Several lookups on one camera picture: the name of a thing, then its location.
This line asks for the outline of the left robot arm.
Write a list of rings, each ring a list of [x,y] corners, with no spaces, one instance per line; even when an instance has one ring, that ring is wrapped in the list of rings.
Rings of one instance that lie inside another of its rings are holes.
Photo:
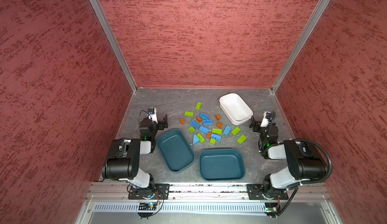
[[[167,115],[156,122],[149,114],[139,123],[139,138],[113,140],[101,170],[103,179],[129,183],[139,194],[151,198],[157,192],[154,178],[140,169],[140,155],[154,152],[158,130],[167,127]]]

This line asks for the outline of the green long brick top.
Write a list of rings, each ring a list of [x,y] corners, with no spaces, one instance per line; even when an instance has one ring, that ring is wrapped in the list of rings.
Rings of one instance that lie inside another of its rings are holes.
[[[202,106],[202,103],[201,102],[197,102],[195,109],[196,110],[200,110],[201,106]]]

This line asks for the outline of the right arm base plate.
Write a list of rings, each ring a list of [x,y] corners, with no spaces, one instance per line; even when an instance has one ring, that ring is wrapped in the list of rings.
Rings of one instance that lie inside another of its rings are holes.
[[[288,200],[285,189],[276,189],[271,185],[247,184],[249,200]]]

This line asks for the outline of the blue slope brick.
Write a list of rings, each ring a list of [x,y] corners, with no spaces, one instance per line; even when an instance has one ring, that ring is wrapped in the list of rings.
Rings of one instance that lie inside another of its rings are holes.
[[[199,139],[198,135],[195,134],[195,135],[193,136],[192,144],[193,144],[193,145],[197,145],[197,144],[199,144],[199,143],[200,143],[200,139]]]

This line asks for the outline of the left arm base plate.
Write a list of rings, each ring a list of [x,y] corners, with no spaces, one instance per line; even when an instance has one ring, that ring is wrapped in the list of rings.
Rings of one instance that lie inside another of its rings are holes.
[[[147,188],[131,186],[128,192],[129,200],[167,200],[170,184],[157,183]]]

